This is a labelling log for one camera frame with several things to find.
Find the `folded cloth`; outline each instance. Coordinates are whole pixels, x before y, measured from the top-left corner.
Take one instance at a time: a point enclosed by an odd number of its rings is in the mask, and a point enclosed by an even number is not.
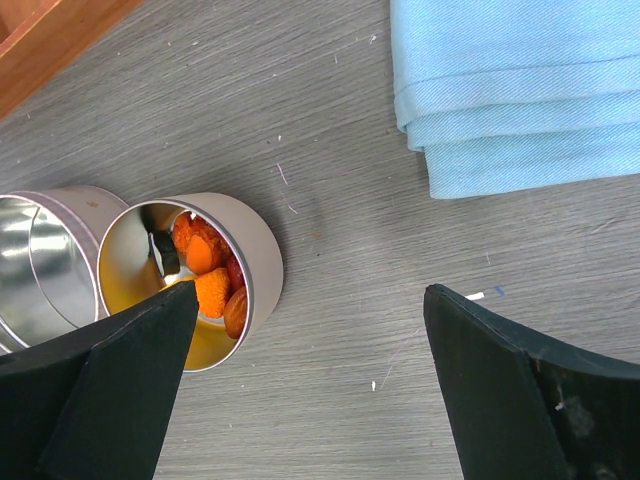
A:
[[[391,30],[432,197],[640,173],[640,0],[391,0]]]

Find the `orange fruit piece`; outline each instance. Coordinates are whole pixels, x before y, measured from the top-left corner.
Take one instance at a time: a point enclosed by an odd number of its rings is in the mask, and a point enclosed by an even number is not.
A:
[[[231,256],[231,248],[212,225],[208,224],[204,218],[196,217],[193,219],[191,228],[193,233],[200,235],[212,250],[218,249],[222,252],[223,263],[227,261]]]
[[[178,215],[173,223],[173,231],[171,237],[176,250],[183,255],[187,254],[187,247],[189,246],[189,240],[193,235],[193,220],[191,220],[191,213],[184,212]]]
[[[193,235],[187,247],[187,267],[196,275],[204,275],[222,265],[222,251],[212,249],[200,235]]]
[[[224,313],[231,282],[226,268],[216,268],[195,279],[200,313],[209,318],[220,318]]]
[[[224,307],[224,327],[227,335],[234,340],[240,338],[247,322],[247,287],[242,287],[233,294]]]

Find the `empty tin can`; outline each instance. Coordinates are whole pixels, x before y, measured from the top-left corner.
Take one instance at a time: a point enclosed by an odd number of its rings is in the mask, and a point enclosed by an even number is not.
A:
[[[98,247],[126,208],[90,186],[0,195],[0,352],[107,316],[96,280]]]

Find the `white speck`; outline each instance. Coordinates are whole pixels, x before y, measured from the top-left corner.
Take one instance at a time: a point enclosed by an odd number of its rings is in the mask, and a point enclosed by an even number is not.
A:
[[[382,390],[382,387],[384,387],[385,382],[387,381],[387,378],[389,378],[389,375],[391,374],[391,369],[393,368],[393,365],[391,365],[389,367],[389,371],[387,372],[387,376],[384,377],[384,380],[382,381],[382,385],[380,385],[380,390]]]
[[[282,190],[280,190],[280,193],[282,194],[282,198],[284,198],[284,203],[287,204],[287,207],[289,207],[289,210],[291,210],[293,213],[295,213],[296,215],[298,215],[298,212],[295,208],[293,208],[291,206],[291,204],[289,204],[289,202],[287,201],[287,197],[284,196],[284,192]]]
[[[282,167],[279,163],[276,163],[276,165],[278,166],[278,170],[280,170],[280,176],[282,177],[282,180],[284,180],[284,184],[289,185],[289,182],[287,182],[287,178],[284,176],[284,172],[282,171]]]
[[[484,292],[478,292],[466,296],[467,300],[481,300],[484,298]]]

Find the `wood grain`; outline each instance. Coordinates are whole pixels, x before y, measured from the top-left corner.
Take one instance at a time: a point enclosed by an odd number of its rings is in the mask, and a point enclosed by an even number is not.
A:
[[[0,124],[2,192],[222,192],[281,244],[278,308],[184,377],[158,479],[462,478],[422,321],[434,282],[640,361],[638,176],[430,199],[395,127],[388,8],[147,2]]]
[[[0,120],[142,0],[21,2],[2,0],[0,4],[0,14],[10,32],[0,43]]]
[[[0,22],[13,32],[33,14],[42,0],[0,0]]]

